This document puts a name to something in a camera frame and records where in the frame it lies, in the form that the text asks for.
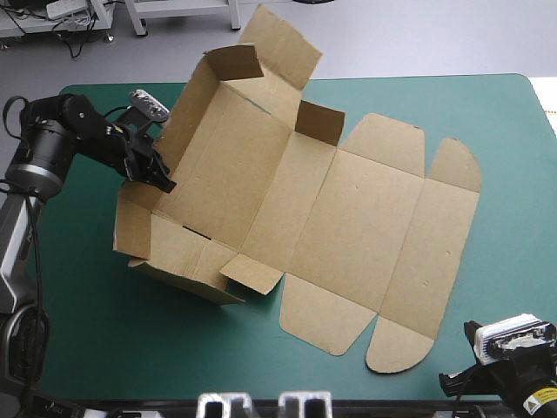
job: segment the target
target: cardboard panel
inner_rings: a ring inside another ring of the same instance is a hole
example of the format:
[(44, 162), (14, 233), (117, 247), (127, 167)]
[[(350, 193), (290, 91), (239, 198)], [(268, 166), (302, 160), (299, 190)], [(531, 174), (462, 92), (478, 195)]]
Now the cardboard panel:
[(243, 254), (234, 257), (220, 272), (262, 294), (268, 294), (279, 283), (283, 274)]
[(149, 264), (159, 270), (193, 279), (207, 240), (179, 224), (151, 215)]
[(427, 179), (381, 315), (435, 339), (479, 194)]
[(205, 53), (219, 80), (263, 77), (255, 46), (233, 45)]
[(241, 252), (284, 272), (335, 148), (293, 132)]
[[(218, 86), (219, 81), (204, 57), (174, 104), (171, 117), (155, 144), (171, 174), (190, 144)], [(164, 197), (164, 193), (156, 187), (138, 182), (125, 182), (120, 195), (122, 199), (135, 202), (146, 209), (155, 208), (159, 199)]]
[(280, 326), (327, 353), (344, 354), (375, 315), (298, 277), (285, 277)]
[(204, 57), (172, 107), (171, 118), (157, 142), (158, 151), (171, 172), (178, 166), (218, 86), (219, 81)]
[(287, 126), (222, 86), (191, 152), (188, 149), (176, 170), (178, 185), (160, 200), (158, 209), (202, 235), (239, 248), (289, 136)]
[(261, 61), (298, 90), (302, 90), (321, 58), (290, 24), (259, 6), (240, 43), (254, 43)]
[(398, 373), (424, 360), (433, 340), (380, 316), (366, 354), (367, 366), (377, 373)]
[(458, 139), (443, 139), (433, 161), (430, 179), (480, 192), (481, 172), (478, 162)]
[(229, 305), (244, 302), (240, 298), (221, 292), (220, 290), (205, 283), (189, 280), (186, 279), (186, 277), (170, 274), (165, 270), (151, 266), (149, 261), (143, 261), (135, 264), (135, 266), (132, 265), (131, 267), (134, 270), (150, 275), (154, 279), (161, 280), (168, 285), (196, 294), (197, 296), (216, 303), (217, 305)]
[(264, 65), (261, 69), (264, 77), (226, 81), (225, 85), (293, 128), (302, 92)]
[(345, 113), (302, 100), (299, 102), (296, 131), (336, 146), (345, 124)]
[(425, 134), (399, 120), (376, 113), (365, 115), (340, 148), (424, 177)]
[(423, 181), (337, 151), (288, 271), (379, 310)]
[(151, 252), (151, 211), (118, 197), (113, 249), (140, 259)]

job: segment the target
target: warning label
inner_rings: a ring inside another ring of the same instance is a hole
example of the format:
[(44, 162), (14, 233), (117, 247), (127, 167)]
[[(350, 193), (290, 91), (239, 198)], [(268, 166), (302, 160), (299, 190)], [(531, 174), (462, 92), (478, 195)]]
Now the warning label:
[(538, 409), (551, 401), (557, 401), (557, 388), (540, 389), (528, 396), (522, 405), (530, 415), (534, 415)]

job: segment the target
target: floor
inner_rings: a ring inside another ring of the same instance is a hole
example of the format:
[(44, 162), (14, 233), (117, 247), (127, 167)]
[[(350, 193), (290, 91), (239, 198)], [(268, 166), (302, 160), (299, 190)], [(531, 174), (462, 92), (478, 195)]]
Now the floor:
[[(554, 0), (254, 3), (268, 3), (324, 52), (315, 78), (557, 76)], [(243, 23), (254, 3), (240, 5)], [(239, 37), (227, 15), (156, 19), (148, 22), (148, 30), (148, 37), (136, 37), (125, 7), (117, 4), (111, 31), (116, 43), (87, 44), (76, 60), (51, 34), (12, 42), (0, 52), (0, 103), (15, 94), (29, 99), (53, 95), (68, 84), (185, 81), (204, 51), (234, 44)], [(16, 145), (0, 134), (0, 172)]]

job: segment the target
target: cardboard flap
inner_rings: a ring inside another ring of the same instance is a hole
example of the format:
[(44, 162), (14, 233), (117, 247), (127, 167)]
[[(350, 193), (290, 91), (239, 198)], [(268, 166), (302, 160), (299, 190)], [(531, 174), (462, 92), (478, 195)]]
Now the cardboard flap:
[(369, 113), (340, 149), (424, 177), (425, 137), (416, 126)]
[(367, 366), (377, 373), (398, 373), (424, 360), (434, 341), (379, 317), (366, 354)]
[(302, 100), (299, 102), (296, 131), (336, 146), (345, 124), (345, 113)]
[(263, 77), (253, 44), (217, 48), (205, 53), (207, 62), (219, 80)]
[(481, 172), (476, 158), (466, 145), (454, 138), (445, 138), (441, 142), (429, 178), (472, 192), (481, 189)]
[(238, 254), (220, 272), (256, 292), (268, 294), (279, 283), (283, 272)]
[(280, 326), (327, 353), (344, 354), (375, 315), (296, 276), (285, 277)]
[(255, 44), (259, 59), (298, 90), (305, 84), (321, 58), (287, 22), (259, 6), (240, 38), (242, 44)]
[(151, 211), (118, 194), (112, 248), (140, 259), (151, 254)]
[(139, 272), (148, 274), (152, 278), (161, 280), (168, 285), (178, 287), (190, 293), (194, 293), (197, 296), (216, 303), (217, 305), (230, 305), (244, 302), (240, 298), (218, 290), (206, 283), (196, 280), (190, 280), (183, 276), (168, 273), (165, 270), (152, 266), (150, 262), (146, 260), (131, 260), (129, 267)]

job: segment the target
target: green table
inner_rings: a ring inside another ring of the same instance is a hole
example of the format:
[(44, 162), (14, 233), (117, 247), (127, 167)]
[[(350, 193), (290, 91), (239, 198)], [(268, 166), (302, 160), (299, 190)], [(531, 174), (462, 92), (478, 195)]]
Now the green table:
[[(141, 87), (172, 106), (182, 84), (76, 85), (100, 111)], [(241, 306), (212, 304), (126, 266), (112, 225), (121, 178), (77, 158), (44, 211), (41, 245), (52, 333), (42, 388), (70, 398), (196, 398), (205, 391), (329, 389), (334, 398), (442, 398), (437, 373), (472, 364), (462, 322), (523, 312), (557, 321), (557, 140), (517, 75), (314, 80), (305, 98), (426, 131), (426, 164), (441, 139), (461, 139), (483, 175), (480, 204), (439, 338), (417, 367), (377, 375), (364, 363), (374, 324), (333, 357), (279, 327), (282, 286), (264, 297), (231, 285)]]

